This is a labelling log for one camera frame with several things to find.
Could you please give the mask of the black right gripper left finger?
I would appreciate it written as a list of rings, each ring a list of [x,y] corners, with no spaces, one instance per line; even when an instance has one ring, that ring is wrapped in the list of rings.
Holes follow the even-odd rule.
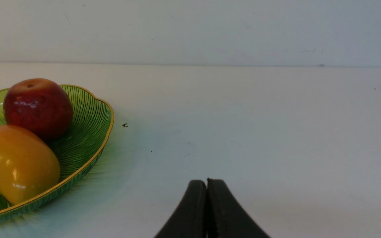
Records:
[[[201,180],[191,180],[168,221],[156,238],[205,238],[204,227],[207,187]]]

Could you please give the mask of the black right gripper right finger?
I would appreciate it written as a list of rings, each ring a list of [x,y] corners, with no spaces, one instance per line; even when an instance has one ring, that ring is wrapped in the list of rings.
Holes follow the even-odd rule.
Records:
[[[209,178],[207,182],[207,237],[269,238],[237,202],[223,180]]]

